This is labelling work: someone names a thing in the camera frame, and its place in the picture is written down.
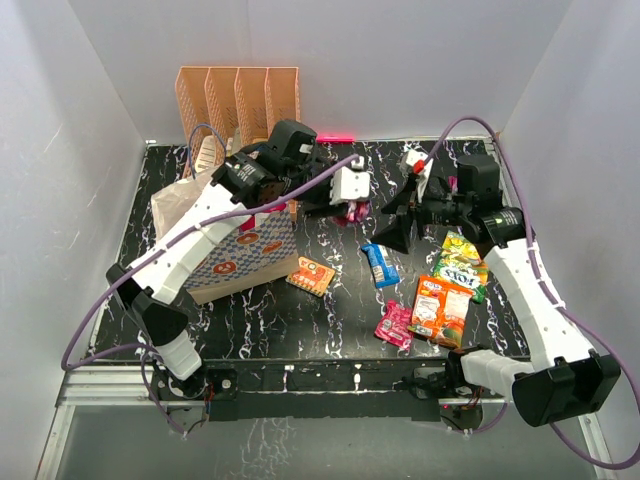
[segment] cable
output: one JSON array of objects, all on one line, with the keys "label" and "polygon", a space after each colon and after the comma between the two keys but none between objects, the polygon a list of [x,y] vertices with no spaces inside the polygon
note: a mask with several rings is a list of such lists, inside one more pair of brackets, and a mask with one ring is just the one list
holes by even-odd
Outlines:
[{"label": "cable", "polygon": [[[489,430],[490,428],[494,427],[494,426],[495,426],[495,425],[496,425],[500,420],[502,420],[502,417],[504,417],[505,413],[507,413],[507,408],[508,408],[508,406],[509,406],[509,403],[505,401],[505,402],[502,404],[502,407],[500,407],[500,411],[497,413],[497,415],[496,415],[495,417],[493,417],[493,420],[491,420],[491,421],[490,421],[489,423],[487,423],[486,425],[484,425],[484,426],[482,426],[482,427],[477,428],[476,430],[471,429],[471,433],[474,433],[474,434],[484,433],[484,432],[486,432],[487,430]],[[426,426],[426,425],[423,425],[423,424],[421,424],[421,423],[415,423],[415,422],[413,422],[412,420],[409,420],[409,422],[410,422],[411,424],[413,424],[413,425],[417,425],[417,426],[420,426],[420,427]],[[447,429],[440,428],[440,427],[438,427],[438,426],[433,426],[433,427],[431,427],[431,428],[433,428],[433,429],[435,429],[435,430],[440,430],[440,431],[443,431],[443,432],[446,432],[446,431],[447,431]],[[455,432],[455,433],[461,433],[461,434],[464,434],[464,430],[453,430],[453,429],[451,429],[451,431],[452,431],[452,432]]]},{"label": "cable", "polygon": [[450,418],[447,419],[442,419],[442,423],[444,423],[445,425],[447,425],[447,422],[451,423],[454,427],[457,428],[457,430],[453,430],[453,428],[451,430],[453,430],[454,432],[458,432],[458,433],[467,433],[466,431],[468,431],[468,428],[462,428],[457,422],[454,422],[453,420],[451,420]]},{"label": "cable", "polygon": [[158,397],[156,397],[156,394],[151,389],[151,385],[149,385],[149,380],[147,380],[147,372],[144,369],[147,363],[148,356],[149,356],[149,350],[145,350],[145,352],[142,354],[142,357],[140,358],[140,371],[142,373],[142,383],[144,383],[144,386],[147,389],[147,392],[149,393],[149,398],[153,403],[156,404],[156,407],[158,408],[162,416],[167,420],[167,423],[169,423],[169,425],[171,425],[171,427],[176,432],[181,434],[183,437],[186,437],[188,432],[184,428],[182,428],[182,426],[180,426],[173,418],[171,418],[171,415],[169,415],[169,412],[167,412],[164,409],[164,407],[160,403],[160,400],[158,400]]},{"label": "cable", "polygon": [[[262,213],[262,212],[264,212],[266,210],[270,210],[270,209],[272,209],[274,207],[277,207],[277,206],[279,206],[279,205],[281,205],[281,204],[283,204],[285,202],[288,202],[289,200],[292,200],[292,199],[302,195],[307,190],[312,189],[313,187],[315,187],[316,185],[318,185],[319,183],[324,181],[326,178],[328,178],[331,175],[333,175],[335,172],[340,170],[342,167],[346,167],[352,161],[357,160],[357,159],[358,159],[358,154],[354,153],[353,155],[349,155],[347,158],[344,158],[344,159],[340,160],[339,162],[335,163],[334,165],[329,167],[324,172],[320,173],[317,177],[312,178],[310,181],[308,181],[304,185],[296,188],[292,192],[290,192],[287,195],[284,195],[284,196],[274,200],[271,203],[267,203],[267,204],[262,205],[261,207],[257,207],[257,208],[250,208],[250,209],[247,209],[247,210],[238,210],[238,211],[233,211],[233,212],[226,212],[226,213],[223,213],[221,215],[216,215],[215,217],[211,217],[211,218],[208,218],[207,220],[202,221],[200,223],[200,226],[211,225],[212,223],[219,222],[221,220],[226,220],[228,218],[245,216],[245,215],[255,215],[257,213]],[[193,233],[195,231],[197,231],[197,228],[195,226],[192,226],[192,227],[187,228],[183,232],[179,233],[178,235],[176,235],[173,239],[171,239],[170,242],[168,242],[166,244],[167,250],[169,248],[172,248],[180,240],[182,240],[183,238],[185,238],[186,236],[190,235],[191,233]],[[155,396],[155,394],[151,390],[151,386],[149,385],[149,382],[147,380],[147,375],[146,375],[146,372],[144,370],[145,364],[146,364],[146,359],[147,359],[147,357],[149,355],[149,352],[153,352],[155,354],[158,354],[157,350],[155,348],[153,348],[151,345],[146,345],[144,343],[128,343],[126,345],[119,345],[117,347],[108,348],[107,350],[104,350],[104,351],[102,351],[100,353],[96,353],[94,355],[91,355],[91,356],[89,356],[89,357],[87,357],[87,358],[85,358],[83,360],[80,360],[79,362],[71,363],[71,364],[69,363],[69,358],[71,357],[71,353],[73,352],[74,347],[78,343],[78,339],[80,338],[80,335],[82,335],[82,332],[84,331],[84,329],[87,328],[87,325],[89,324],[89,322],[91,321],[93,316],[96,314],[96,312],[100,308],[100,305],[102,305],[109,297],[111,297],[111,295],[113,295],[115,293],[115,291],[118,289],[118,287],[120,287],[124,282],[129,280],[131,277],[133,277],[136,273],[138,273],[140,270],[145,268],[147,265],[149,265],[152,262],[156,261],[162,255],[164,255],[167,250],[163,250],[163,249],[158,250],[156,253],[151,255],[145,261],[143,261],[142,263],[140,263],[136,267],[132,268],[131,270],[128,270],[122,277],[120,277],[112,285],[110,285],[109,288],[107,288],[107,290],[102,295],[100,295],[100,297],[93,303],[93,305],[91,305],[91,307],[89,308],[89,311],[86,313],[86,315],[84,316],[84,318],[80,322],[80,325],[78,325],[78,328],[76,329],[76,331],[74,332],[73,336],[71,337],[71,340],[69,341],[69,344],[67,345],[67,348],[66,348],[64,354],[62,355],[62,360],[60,362],[60,366],[61,366],[62,370],[64,370],[65,372],[70,372],[70,371],[75,370],[76,368],[82,367],[84,365],[89,365],[90,363],[92,363],[92,362],[94,362],[94,361],[96,361],[96,360],[98,360],[100,358],[108,357],[109,355],[111,355],[113,353],[121,352],[121,351],[124,351],[124,350],[138,349],[138,348],[143,349],[144,353],[143,353],[142,357],[140,358],[140,364],[141,364],[141,370],[142,370],[142,381],[143,381],[144,386],[146,387],[147,391],[149,392],[149,398],[151,399],[151,401],[153,401],[153,403],[155,403],[156,407],[158,407],[158,410],[160,410],[160,412],[167,419],[169,424],[177,432],[179,432],[182,435],[186,436],[186,431],[184,430],[184,428],[182,428],[180,425],[178,425],[169,416],[169,414],[164,410],[164,408],[162,407],[162,404],[159,402],[158,398]]]},{"label": "cable", "polygon": [[193,425],[191,425],[189,427],[189,430],[187,430],[187,435],[191,434],[191,432],[193,431],[194,428],[196,428],[198,425],[202,425],[203,423],[205,423],[207,421],[206,418],[203,418],[202,420],[198,420],[196,423],[194,423]]},{"label": "cable", "polygon": [[191,131],[191,136],[189,137],[189,143],[187,144],[187,161],[189,162],[189,169],[191,169],[191,176],[193,178],[196,178],[196,171],[193,168],[193,157],[191,155],[191,143],[193,143],[193,136],[201,128],[208,128],[213,132],[213,134],[216,137],[218,137],[218,140],[220,141],[220,145],[222,145],[222,151],[224,152],[225,156],[227,155],[227,144],[224,143],[224,140],[222,139],[222,137],[220,136],[220,134],[215,128],[213,128],[208,123],[199,123],[198,125],[193,127],[193,130]]},{"label": "cable", "polygon": [[466,406],[474,408],[476,405],[478,405],[478,401],[480,400],[480,396],[482,395],[483,391],[484,391],[483,387],[476,388],[473,391],[473,395],[471,395],[471,399],[469,400]]},{"label": "cable", "polygon": [[[491,139],[493,140],[493,143],[495,144],[496,149],[498,150],[498,154],[502,158],[504,162],[504,166],[506,167],[507,172],[509,173],[509,177],[511,178],[511,183],[513,185],[513,189],[516,193],[516,197],[518,198],[518,202],[520,203],[520,208],[522,210],[522,215],[524,217],[525,233],[527,237],[527,247],[529,248],[528,255],[529,255],[529,261],[531,263],[531,268],[533,269],[533,273],[536,279],[540,280],[538,282],[538,285],[540,285],[540,288],[542,289],[545,296],[549,299],[549,301],[552,304],[557,304],[558,299],[555,298],[553,293],[551,293],[551,290],[549,289],[549,287],[546,285],[545,281],[542,280],[542,272],[538,267],[538,262],[535,257],[535,252],[532,250],[533,228],[531,227],[531,217],[529,215],[529,208],[528,208],[527,202],[524,198],[524,195],[522,195],[522,190],[520,188],[520,185],[518,184],[518,180],[515,177],[513,164],[511,163],[511,160],[509,159],[507,152],[502,147],[502,143],[500,142],[500,139],[496,135],[496,132],[491,128],[491,126],[480,117],[476,117],[474,115],[461,117],[458,120],[451,122],[449,126],[447,126],[447,128],[444,130],[444,132],[442,133],[442,135],[440,136],[440,138],[438,139],[434,147],[431,149],[429,154],[427,155],[427,158],[425,159],[425,163],[428,162],[429,159],[432,158],[436,154],[436,152],[440,149],[440,147],[442,146],[446,138],[449,136],[449,133],[451,133],[451,130],[453,130],[453,128],[456,125],[466,120],[479,123],[485,128],[487,132],[489,132],[489,135],[491,135]],[[633,391],[633,395],[636,399],[636,406],[638,407],[638,413],[640,414],[640,386],[638,385],[633,375],[631,374],[631,369],[629,368],[629,366],[622,360],[622,358],[620,358],[620,354],[618,354],[618,352],[608,342],[606,342],[599,334],[597,334],[594,330],[592,330],[590,327],[585,325],[581,320],[579,320],[576,317],[575,314],[567,310],[565,307],[559,307],[558,311],[567,320],[569,320],[570,322],[573,322],[575,325],[578,326],[578,328],[580,328],[581,330],[591,335],[598,343],[600,343],[611,354],[611,356],[615,359],[615,361],[618,362],[618,364],[620,365],[620,369],[624,372],[624,374],[627,376],[627,379],[629,380],[629,383],[631,385],[631,390]],[[562,440],[564,444],[571,449],[571,451],[573,451],[576,455],[578,455],[583,460],[586,460],[587,462],[593,465],[596,465],[598,467],[606,468],[609,470],[624,470],[626,468],[632,467],[633,465],[635,465],[640,461],[640,442],[638,442],[638,447],[636,448],[636,451],[627,460],[623,462],[606,463],[606,462],[597,460],[591,457],[588,453],[580,450],[558,428],[558,426],[555,423],[551,423],[550,426],[553,429],[553,431],[558,435],[558,437],[560,437],[560,440]]]}]

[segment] pink wrapper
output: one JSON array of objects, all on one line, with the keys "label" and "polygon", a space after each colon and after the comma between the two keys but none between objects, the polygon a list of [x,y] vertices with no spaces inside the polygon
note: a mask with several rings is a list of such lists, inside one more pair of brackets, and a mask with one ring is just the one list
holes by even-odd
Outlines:
[{"label": "pink wrapper", "polygon": [[453,193],[458,191],[458,177],[449,177],[449,187]]},{"label": "pink wrapper", "polygon": [[409,350],[413,334],[407,330],[411,324],[411,309],[403,308],[394,300],[387,302],[387,313],[384,314],[375,335],[382,340],[400,347],[401,350]]}]

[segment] small orange package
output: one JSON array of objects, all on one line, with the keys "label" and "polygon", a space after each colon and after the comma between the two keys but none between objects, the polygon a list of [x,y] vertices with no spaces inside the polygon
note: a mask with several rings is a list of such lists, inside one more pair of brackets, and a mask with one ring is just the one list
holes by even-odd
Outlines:
[{"label": "small orange package", "polygon": [[409,330],[439,345],[460,347],[471,297],[468,288],[422,275]]},{"label": "small orange package", "polygon": [[323,296],[336,271],[306,257],[298,258],[298,263],[300,270],[290,273],[286,278],[287,282],[317,297]]}]

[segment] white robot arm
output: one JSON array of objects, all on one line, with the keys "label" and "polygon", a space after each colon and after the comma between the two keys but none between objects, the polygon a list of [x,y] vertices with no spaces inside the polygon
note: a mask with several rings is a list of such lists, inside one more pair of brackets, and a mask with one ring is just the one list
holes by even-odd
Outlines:
[{"label": "white robot arm", "polygon": [[[315,138],[316,133],[305,125],[293,120],[278,122],[267,142],[251,145],[225,159],[191,209],[152,249],[127,268],[115,264],[107,272],[107,279],[113,284],[158,250],[166,252],[125,281],[115,296],[178,380],[189,379],[201,367],[202,360],[189,339],[186,314],[172,303],[200,262],[250,217],[238,215],[204,224],[220,214],[265,205],[326,170],[328,162],[313,154]],[[370,189],[370,174],[364,169],[364,159],[360,157],[337,170],[333,178],[297,197],[307,204],[305,213],[346,217],[345,222],[361,220],[358,212],[367,205]],[[167,248],[190,227],[196,231]]]},{"label": "white robot arm", "polygon": [[522,212],[502,204],[500,169],[492,157],[458,159],[457,192],[444,179],[429,178],[430,165],[416,152],[403,158],[409,179],[383,213],[395,221],[371,241],[409,251],[413,222],[458,225],[474,243],[496,276],[527,338],[530,361],[506,358],[481,347],[449,354],[447,368],[432,383],[449,389],[482,386],[513,399],[520,415],[532,426],[595,412],[620,376],[610,355],[600,356],[576,326],[552,305],[539,286],[529,258],[533,250],[542,280],[560,298],[549,279],[537,242],[527,246]]}]

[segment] gray floor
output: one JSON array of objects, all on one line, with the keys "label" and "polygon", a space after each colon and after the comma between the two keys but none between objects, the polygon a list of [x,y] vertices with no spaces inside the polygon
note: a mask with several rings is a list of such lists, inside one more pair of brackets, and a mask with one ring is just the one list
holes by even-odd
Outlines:
[{"label": "gray floor", "polygon": [[[485,418],[497,411],[489,408]],[[581,439],[577,421],[563,424]],[[209,423],[184,441],[149,407],[78,408],[57,478],[595,478],[549,427],[528,427],[514,408],[468,439],[443,428],[391,418],[258,419]]]}]

